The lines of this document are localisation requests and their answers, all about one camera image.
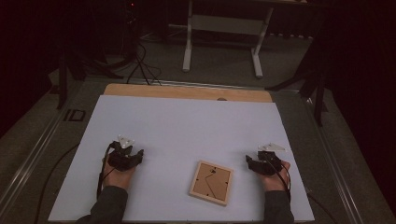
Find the metal floor rail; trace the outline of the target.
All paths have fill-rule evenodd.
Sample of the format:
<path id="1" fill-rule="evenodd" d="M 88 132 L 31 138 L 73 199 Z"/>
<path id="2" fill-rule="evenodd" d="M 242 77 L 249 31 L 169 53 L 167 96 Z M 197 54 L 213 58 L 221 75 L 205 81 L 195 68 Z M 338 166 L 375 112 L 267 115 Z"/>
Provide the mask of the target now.
<path id="1" fill-rule="evenodd" d="M 314 118 L 314 103 L 310 98 L 303 98 L 302 102 L 323 146 L 325 160 L 328 163 L 334 185 L 336 186 L 340 199 L 343 203 L 343 206 L 345 207 L 349 222 L 350 224 L 363 224 L 360 211 L 353 199 L 350 188 L 342 174 L 336 158 L 332 153 L 332 147 L 329 140 L 327 139 L 327 135 L 323 128 L 318 126 Z"/>
<path id="2" fill-rule="evenodd" d="M 10 183 L 7 185 L 5 191 L 0 196 L 0 222 L 7 216 L 9 209 L 14 204 L 16 198 L 20 194 L 26 181 L 29 179 L 31 173 L 36 167 L 36 164 L 46 150 L 50 139 L 59 126 L 67 112 L 67 106 L 64 105 L 61 109 L 56 109 L 55 114 L 50 118 L 48 125 L 43 133 L 39 136 L 34 147 L 29 151 L 26 159 L 21 163 L 20 167 L 12 177 Z"/>

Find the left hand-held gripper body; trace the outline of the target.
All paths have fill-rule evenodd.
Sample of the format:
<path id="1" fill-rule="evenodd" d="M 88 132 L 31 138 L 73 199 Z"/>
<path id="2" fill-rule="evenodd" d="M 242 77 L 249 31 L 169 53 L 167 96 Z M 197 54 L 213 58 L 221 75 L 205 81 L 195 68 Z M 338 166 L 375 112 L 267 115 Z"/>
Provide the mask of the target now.
<path id="1" fill-rule="evenodd" d="M 109 144 L 112 151 L 108 154 L 108 164 L 121 172 L 134 168 L 133 144 L 134 140 L 119 134 L 118 140 Z"/>

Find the person's left hand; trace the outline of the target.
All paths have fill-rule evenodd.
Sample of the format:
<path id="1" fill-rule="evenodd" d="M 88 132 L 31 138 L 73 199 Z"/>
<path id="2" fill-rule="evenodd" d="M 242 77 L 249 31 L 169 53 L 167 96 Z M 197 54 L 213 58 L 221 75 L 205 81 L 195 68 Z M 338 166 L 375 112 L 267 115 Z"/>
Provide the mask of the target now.
<path id="1" fill-rule="evenodd" d="M 135 168 L 121 172 L 106 162 L 104 168 L 103 187 L 118 187 L 127 190 L 130 187 Z"/>

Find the person's right hand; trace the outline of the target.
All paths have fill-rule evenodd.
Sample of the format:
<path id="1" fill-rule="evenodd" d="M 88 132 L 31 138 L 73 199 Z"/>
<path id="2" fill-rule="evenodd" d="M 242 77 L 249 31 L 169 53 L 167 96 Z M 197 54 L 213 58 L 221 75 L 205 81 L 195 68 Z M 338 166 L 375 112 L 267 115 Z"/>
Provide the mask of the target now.
<path id="1" fill-rule="evenodd" d="M 290 164 L 286 161 L 282 161 L 282 170 L 278 175 L 258 175 L 260 181 L 263 184 L 265 191 L 286 191 L 290 184 L 289 168 Z"/>

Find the black metal stand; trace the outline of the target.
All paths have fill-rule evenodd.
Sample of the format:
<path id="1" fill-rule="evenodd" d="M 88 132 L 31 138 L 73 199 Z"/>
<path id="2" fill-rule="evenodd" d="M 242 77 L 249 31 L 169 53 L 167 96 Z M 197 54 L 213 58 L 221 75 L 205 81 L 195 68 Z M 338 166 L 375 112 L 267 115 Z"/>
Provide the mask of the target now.
<path id="1" fill-rule="evenodd" d="M 67 72 L 70 71 L 74 74 L 75 79 L 83 80 L 86 76 L 83 65 L 86 64 L 90 68 L 97 70 L 101 75 L 111 78 L 120 78 L 112 72 L 112 69 L 120 68 L 127 65 L 132 56 L 129 55 L 120 62 L 103 64 L 99 63 L 94 59 L 91 59 L 81 51 L 76 49 L 61 49 L 59 57 L 59 82 L 57 85 L 57 93 L 59 95 L 57 108 L 61 109 L 67 100 L 68 89 L 67 89 Z"/>

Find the wooden picture frame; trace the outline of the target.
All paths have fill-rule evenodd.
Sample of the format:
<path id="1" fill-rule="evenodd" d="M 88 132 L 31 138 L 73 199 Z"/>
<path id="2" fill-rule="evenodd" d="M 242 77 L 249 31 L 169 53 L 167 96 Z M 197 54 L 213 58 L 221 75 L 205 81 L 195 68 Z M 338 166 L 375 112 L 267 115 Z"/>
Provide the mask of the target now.
<path id="1" fill-rule="evenodd" d="M 189 194 L 207 202 L 226 206 L 232 183 L 232 169 L 208 161 L 199 161 Z"/>

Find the white table cover board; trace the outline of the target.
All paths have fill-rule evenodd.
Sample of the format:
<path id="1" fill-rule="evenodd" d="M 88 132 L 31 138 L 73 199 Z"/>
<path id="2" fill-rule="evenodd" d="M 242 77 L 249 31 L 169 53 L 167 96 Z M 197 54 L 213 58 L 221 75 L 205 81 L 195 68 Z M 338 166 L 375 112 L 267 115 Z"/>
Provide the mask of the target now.
<path id="1" fill-rule="evenodd" d="M 127 222 L 249 222 L 263 219 L 264 195 L 247 156 L 260 146 L 293 153 L 274 103 L 186 100 L 103 95 L 99 98 L 76 155 L 49 215 L 74 221 L 96 201 L 98 176 L 108 145 L 124 136 L 143 150 L 129 191 Z M 199 161 L 233 169 L 227 205 L 190 196 Z"/>

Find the white metal table frame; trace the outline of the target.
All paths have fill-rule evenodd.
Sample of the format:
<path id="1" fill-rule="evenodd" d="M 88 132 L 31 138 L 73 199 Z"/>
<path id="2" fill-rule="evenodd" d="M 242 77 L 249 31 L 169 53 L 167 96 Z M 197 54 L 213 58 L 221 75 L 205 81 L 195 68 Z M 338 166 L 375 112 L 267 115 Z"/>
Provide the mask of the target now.
<path id="1" fill-rule="evenodd" d="M 258 37 L 258 42 L 256 46 L 250 50 L 250 54 L 256 78 L 263 78 L 262 65 L 260 61 L 260 50 L 275 9 L 275 4 L 297 4 L 303 6 L 306 6 L 308 4 L 307 0 L 263 0 L 264 2 L 271 4 L 271 6 L 269 6 L 264 13 L 264 19 L 248 20 L 194 14 L 192 12 L 193 1 L 194 0 L 189 0 L 188 5 L 187 40 L 182 64 L 182 71 L 189 72 L 191 70 L 193 30 L 240 35 L 255 35 Z"/>

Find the dark equipment with red light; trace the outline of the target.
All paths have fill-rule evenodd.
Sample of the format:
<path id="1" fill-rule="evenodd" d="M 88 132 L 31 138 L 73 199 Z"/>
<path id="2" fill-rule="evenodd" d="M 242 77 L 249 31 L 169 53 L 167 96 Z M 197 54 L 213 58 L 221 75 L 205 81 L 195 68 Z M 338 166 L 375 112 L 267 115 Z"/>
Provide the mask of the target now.
<path id="1" fill-rule="evenodd" d="M 123 38 L 122 52 L 123 55 L 135 59 L 137 52 L 137 36 L 139 26 L 139 7 L 137 0 L 123 0 Z"/>

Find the black tripod stand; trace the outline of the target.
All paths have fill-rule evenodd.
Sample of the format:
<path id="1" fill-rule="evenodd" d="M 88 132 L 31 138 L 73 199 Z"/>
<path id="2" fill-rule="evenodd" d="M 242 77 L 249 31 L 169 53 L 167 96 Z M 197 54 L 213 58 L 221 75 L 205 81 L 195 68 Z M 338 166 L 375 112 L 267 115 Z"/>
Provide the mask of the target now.
<path id="1" fill-rule="evenodd" d="M 317 35 L 312 38 L 312 42 L 294 75 L 275 86 L 265 88 L 267 91 L 280 91 L 291 84 L 303 81 L 304 83 L 298 92 L 303 98 L 310 98 L 313 93 L 316 94 L 314 97 L 314 119 L 319 127 L 322 126 L 321 111 L 326 78 L 325 73 L 321 70 L 324 65 L 323 60 L 326 58 L 326 54 L 322 55 L 322 50 L 323 38 Z"/>

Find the black floor socket plate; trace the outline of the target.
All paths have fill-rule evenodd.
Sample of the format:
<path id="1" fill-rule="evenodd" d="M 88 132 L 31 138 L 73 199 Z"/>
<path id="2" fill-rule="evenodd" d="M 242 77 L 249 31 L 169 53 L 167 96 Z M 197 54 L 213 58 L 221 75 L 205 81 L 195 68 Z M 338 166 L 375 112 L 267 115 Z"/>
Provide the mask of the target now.
<path id="1" fill-rule="evenodd" d="M 85 110 L 68 109 L 64 115 L 64 121 L 80 122 L 85 119 L 85 116 Z"/>

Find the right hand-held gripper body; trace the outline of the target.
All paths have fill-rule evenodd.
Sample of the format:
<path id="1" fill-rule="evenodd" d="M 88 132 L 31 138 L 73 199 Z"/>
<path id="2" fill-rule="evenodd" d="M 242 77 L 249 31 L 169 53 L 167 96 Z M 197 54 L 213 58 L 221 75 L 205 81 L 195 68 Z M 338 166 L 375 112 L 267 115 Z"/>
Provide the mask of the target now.
<path id="1" fill-rule="evenodd" d="M 276 155 L 279 151 L 285 148 L 273 143 L 258 146 L 258 160 L 254 164 L 259 167 L 260 175 L 274 175 L 282 170 L 281 159 Z"/>

